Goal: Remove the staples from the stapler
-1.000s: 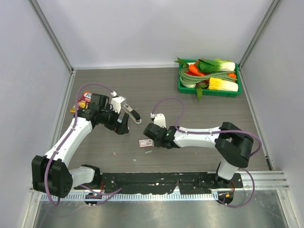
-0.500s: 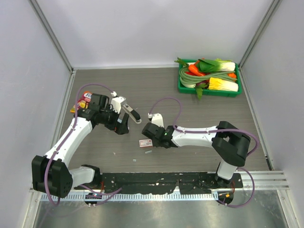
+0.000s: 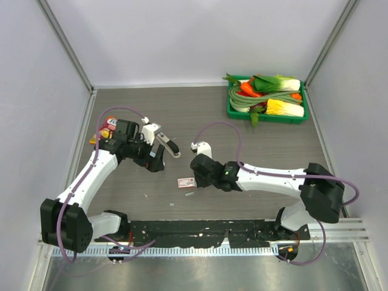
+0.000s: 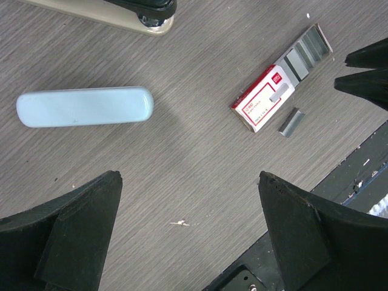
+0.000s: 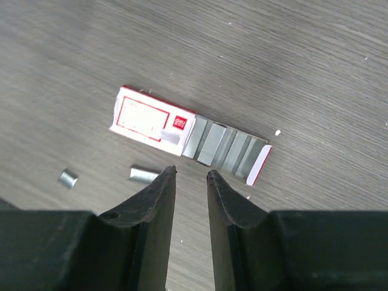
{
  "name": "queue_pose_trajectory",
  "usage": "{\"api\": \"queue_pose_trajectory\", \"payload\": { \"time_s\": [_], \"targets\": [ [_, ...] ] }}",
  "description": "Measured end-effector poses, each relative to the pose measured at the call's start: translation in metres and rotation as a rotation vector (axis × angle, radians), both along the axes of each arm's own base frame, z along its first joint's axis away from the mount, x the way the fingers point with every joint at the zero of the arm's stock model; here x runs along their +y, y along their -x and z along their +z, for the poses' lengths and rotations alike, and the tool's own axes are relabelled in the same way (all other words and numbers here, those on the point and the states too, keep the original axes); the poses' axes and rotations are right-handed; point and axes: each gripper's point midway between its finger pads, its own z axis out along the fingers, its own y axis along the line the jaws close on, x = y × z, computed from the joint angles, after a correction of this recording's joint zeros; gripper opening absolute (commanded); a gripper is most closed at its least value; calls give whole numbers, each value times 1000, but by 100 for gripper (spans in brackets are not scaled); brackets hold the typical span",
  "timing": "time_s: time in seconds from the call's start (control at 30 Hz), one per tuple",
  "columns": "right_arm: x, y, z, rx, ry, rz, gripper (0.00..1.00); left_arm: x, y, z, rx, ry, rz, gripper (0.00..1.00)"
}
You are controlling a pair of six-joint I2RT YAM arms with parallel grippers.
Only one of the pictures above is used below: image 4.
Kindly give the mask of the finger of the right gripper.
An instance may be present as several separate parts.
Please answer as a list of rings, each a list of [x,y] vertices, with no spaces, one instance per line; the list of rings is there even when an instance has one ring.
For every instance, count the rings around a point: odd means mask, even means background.
[[[334,88],[363,98],[387,111],[387,69],[369,70],[336,78]]]
[[[346,56],[346,66],[364,69],[387,68],[388,39],[382,39]]]

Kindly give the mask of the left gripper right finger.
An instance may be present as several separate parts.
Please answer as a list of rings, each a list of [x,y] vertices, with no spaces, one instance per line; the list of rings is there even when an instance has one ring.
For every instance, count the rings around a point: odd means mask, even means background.
[[[387,290],[387,220],[262,171],[258,190],[285,290]]]

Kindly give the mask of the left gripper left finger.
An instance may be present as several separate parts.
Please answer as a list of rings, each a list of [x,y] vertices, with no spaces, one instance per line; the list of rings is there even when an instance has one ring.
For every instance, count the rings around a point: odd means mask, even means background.
[[[1,219],[1,290],[98,290],[122,192],[109,170]]]

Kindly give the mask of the red white staple box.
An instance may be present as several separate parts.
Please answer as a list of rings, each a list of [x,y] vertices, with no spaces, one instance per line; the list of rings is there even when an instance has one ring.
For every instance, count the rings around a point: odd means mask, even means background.
[[[230,106],[256,133],[291,97],[309,73],[333,52],[320,25],[311,25]]]

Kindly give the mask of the light blue stapler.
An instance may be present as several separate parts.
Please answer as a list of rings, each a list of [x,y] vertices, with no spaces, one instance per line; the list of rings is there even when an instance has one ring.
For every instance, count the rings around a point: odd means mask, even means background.
[[[71,127],[143,122],[154,109],[145,87],[106,87],[23,93],[16,112],[27,127]]]

